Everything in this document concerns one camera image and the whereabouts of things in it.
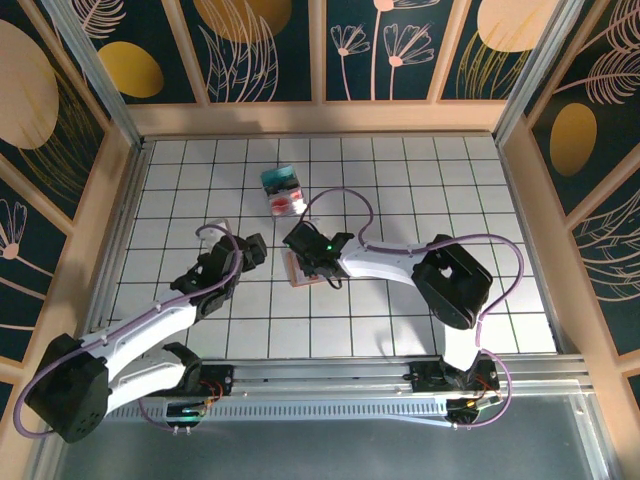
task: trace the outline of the cable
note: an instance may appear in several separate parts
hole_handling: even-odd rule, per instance
[[[116,328],[114,331],[108,333],[106,335],[106,337],[98,339],[94,342],[91,342],[87,345],[83,345],[82,347],[80,347],[77,350],[74,350],[72,352],[67,353],[66,355],[63,355],[62,357],[60,357],[59,359],[53,361],[52,363],[50,363],[49,365],[47,365],[46,367],[44,367],[42,370],[40,370],[39,372],[37,372],[34,377],[31,379],[31,381],[29,383],[27,383],[27,385],[24,387],[24,389],[22,390],[22,392],[20,392],[20,395],[18,396],[18,399],[16,400],[16,405],[13,409],[13,425],[15,427],[15,429],[18,431],[18,433],[20,433],[20,435],[27,437],[27,438],[31,438],[31,439],[39,439],[39,438],[45,438],[48,437],[49,435],[51,435],[53,432],[53,430],[47,430],[45,432],[32,432],[27,430],[24,425],[22,424],[22,420],[20,418],[20,413],[22,412],[22,407],[25,404],[25,399],[27,398],[27,395],[29,395],[29,392],[31,392],[31,390],[33,390],[33,388],[36,386],[36,384],[42,380],[45,376],[47,376],[49,373],[51,373],[52,371],[54,371],[57,367],[59,367],[60,365],[62,365],[65,362],[68,362],[69,360],[71,360],[72,358],[75,358],[79,355],[82,355],[83,353],[86,352],[90,352],[91,350],[94,350],[95,348],[98,348],[100,346],[103,346],[107,343],[109,343],[110,341],[114,341],[117,340],[121,337],[123,337],[124,335],[136,330],[137,328],[139,328],[140,326],[144,325],[145,323],[147,323],[149,320],[151,320],[153,317],[157,316],[158,313],[171,308],[179,303],[184,302],[185,300],[191,300],[194,297],[199,297],[201,295],[206,295],[207,293],[210,293],[214,290],[217,290],[218,288],[226,285],[229,281],[231,281],[235,275],[238,273],[238,270],[240,269],[240,264],[242,261],[242,254],[240,252],[240,248],[238,247],[238,242],[236,242],[236,239],[234,238],[234,236],[231,234],[231,232],[229,232],[228,230],[226,230],[223,227],[220,227],[218,225],[214,225],[214,224],[207,224],[207,225],[203,225],[202,227],[198,228],[198,230],[196,230],[196,235],[202,231],[202,229],[204,228],[215,228],[216,230],[221,231],[222,233],[224,233],[229,240],[231,241],[231,245],[233,246],[233,267],[231,268],[231,271],[229,272],[229,274],[224,277],[222,280],[220,280],[218,283],[216,283],[215,285],[212,285],[210,287],[207,288],[203,288],[202,290],[198,290],[196,292],[192,292],[189,294],[185,294],[182,295],[180,297],[174,298],[172,300],[168,300],[164,303],[159,304],[157,307],[153,307],[151,308],[148,312],[143,313],[142,315],[140,315],[139,317],[135,318],[134,320],[132,320],[131,322],[129,322],[126,325],[123,325],[122,327]]]
[[[369,211],[369,221],[364,225],[364,227],[362,227],[358,231],[358,242],[365,249],[370,250],[372,252],[388,253],[388,254],[393,254],[393,255],[419,255],[419,254],[422,254],[422,253],[427,253],[427,252],[430,252],[430,251],[433,251],[433,250],[437,250],[439,248],[444,248],[444,247],[447,247],[449,245],[468,242],[470,240],[477,240],[479,238],[488,238],[489,240],[496,240],[496,241],[498,241],[500,243],[503,243],[503,244],[507,245],[509,248],[511,248],[511,250],[513,250],[513,252],[515,253],[516,257],[518,258],[518,273],[516,275],[515,280],[513,281],[511,286],[502,295],[500,295],[493,303],[491,303],[487,308],[485,308],[480,313],[480,315],[478,315],[478,319],[477,319],[477,322],[476,322],[477,323],[477,328],[476,328],[476,347],[480,348],[480,353],[484,353],[484,354],[488,355],[489,357],[491,357],[493,360],[495,360],[502,367],[502,369],[504,370],[505,376],[507,377],[506,400],[504,402],[503,407],[500,409],[500,411],[496,415],[491,417],[489,420],[485,420],[485,421],[480,422],[480,423],[473,423],[473,424],[469,424],[469,425],[465,425],[465,426],[467,428],[476,428],[476,427],[482,427],[482,426],[485,426],[485,425],[489,425],[489,424],[495,422],[498,418],[500,418],[502,415],[504,415],[504,413],[509,408],[509,405],[511,404],[511,392],[513,390],[513,382],[512,382],[512,379],[511,379],[511,374],[509,372],[509,369],[504,364],[504,362],[497,355],[495,355],[494,353],[492,353],[489,350],[486,350],[486,349],[483,349],[483,348],[480,347],[480,337],[481,337],[481,332],[482,332],[482,324],[484,322],[485,317],[497,305],[499,305],[502,301],[504,301],[517,288],[517,286],[520,284],[520,281],[522,280],[522,277],[524,276],[524,257],[522,256],[522,252],[520,251],[518,246],[515,243],[513,243],[511,240],[509,240],[509,239],[507,239],[505,237],[502,237],[500,235],[494,235],[492,233],[478,233],[478,234],[474,234],[474,235],[463,235],[463,236],[460,236],[460,237],[455,237],[455,238],[451,238],[451,239],[448,239],[448,240],[444,240],[442,242],[432,243],[430,245],[419,247],[419,248],[417,248],[415,250],[404,250],[404,249],[398,249],[398,248],[384,248],[384,247],[376,247],[375,245],[370,245],[368,242],[366,242],[364,240],[364,232],[373,223],[373,219],[374,219],[374,216],[375,216],[374,212],[373,212],[373,207],[371,206],[371,203],[366,199],[366,197],[364,195],[362,195],[359,192],[356,192],[355,190],[352,190],[350,188],[345,188],[345,187],[329,188],[327,190],[324,190],[324,191],[320,192],[315,197],[313,197],[311,199],[311,201],[309,201],[309,203],[307,204],[307,208],[300,215],[300,222],[304,221],[304,216],[307,214],[307,212],[311,208],[311,205],[313,205],[316,201],[318,201],[318,199],[320,199],[323,195],[326,195],[327,193],[330,193],[330,192],[347,192],[347,193],[350,193],[350,194],[355,195],[356,197],[358,197],[360,200],[362,200],[364,202],[364,204],[367,206],[367,210]]]

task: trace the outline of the line-drawn flower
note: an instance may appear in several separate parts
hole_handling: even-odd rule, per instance
[[[376,99],[376,52],[378,50],[378,32],[380,31],[382,12],[431,7],[438,3],[440,3],[440,0],[373,0],[373,5],[378,13],[376,14],[376,24],[373,29],[373,48],[371,49],[371,100]]]
[[[365,41],[366,34],[362,30],[362,25],[357,27],[349,25],[342,30],[340,25],[331,27],[331,39],[340,55],[340,64],[342,66],[342,81],[344,82],[344,91],[347,94],[347,100],[351,100],[349,92],[349,84],[347,82],[347,72],[344,66],[344,57],[349,55],[357,55],[371,49],[371,44]]]
[[[20,202],[13,204],[13,212],[9,203],[0,199],[0,259],[18,260],[34,270],[50,277],[53,274],[34,265],[20,256],[20,241],[27,226],[27,207]]]
[[[429,27],[407,25],[398,36],[398,24],[384,27],[384,46],[391,65],[391,80],[389,82],[389,100],[393,100],[393,80],[396,68],[405,65],[416,65],[433,60],[434,49],[428,48],[431,43]]]

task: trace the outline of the leaf drawing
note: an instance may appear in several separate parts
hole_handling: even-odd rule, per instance
[[[209,51],[206,85],[212,100],[270,101],[278,86],[278,53],[267,22],[246,1],[246,15],[230,0],[222,0],[224,16],[210,0],[202,5],[216,32],[212,36],[199,27]]]
[[[609,19],[609,26],[585,43],[578,53],[600,40],[603,36],[611,48],[620,52],[640,48],[640,0],[618,0]]]
[[[593,64],[587,78],[556,89],[562,92],[577,85],[585,85],[589,100],[594,103],[624,104],[640,87],[640,49],[611,50]]]
[[[585,219],[575,239],[599,300],[640,297],[640,192],[609,212]]]
[[[82,29],[90,38],[106,39],[127,14],[124,0],[72,0]]]

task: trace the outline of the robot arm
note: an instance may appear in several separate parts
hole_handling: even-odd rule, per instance
[[[449,239],[438,235],[434,242]],[[306,274],[327,278],[381,278],[415,286],[429,309],[444,324],[443,360],[461,372],[475,364],[476,317],[487,301],[491,274],[460,245],[428,253],[407,255],[378,253],[363,247],[353,234],[338,233],[332,240],[308,222],[301,222],[284,239]],[[370,242],[367,246],[415,251],[423,245],[391,245]]]

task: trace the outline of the grid tile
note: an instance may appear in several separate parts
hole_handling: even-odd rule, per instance
[[[440,233],[488,229],[526,252],[489,137],[157,142],[108,318],[126,318],[166,290],[206,248],[195,229],[226,218],[235,234],[262,234],[268,257],[242,275],[222,308],[175,335],[201,357],[442,353],[442,323],[430,316],[415,288],[371,279],[352,279],[341,290],[327,283],[291,288],[282,240],[298,219],[274,222],[260,182],[263,171],[289,163],[307,198],[341,185],[364,195],[375,214],[382,214],[365,233],[367,240],[380,241],[384,233],[385,241],[414,243],[432,241]],[[328,194],[311,213],[308,218],[327,236],[357,233],[368,221],[365,205],[350,194]],[[482,238],[465,248],[494,275],[491,303],[513,282],[515,256],[507,246]],[[483,344],[497,352],[555,349],[531,262],[525,259],[522,285],[486,320]]]

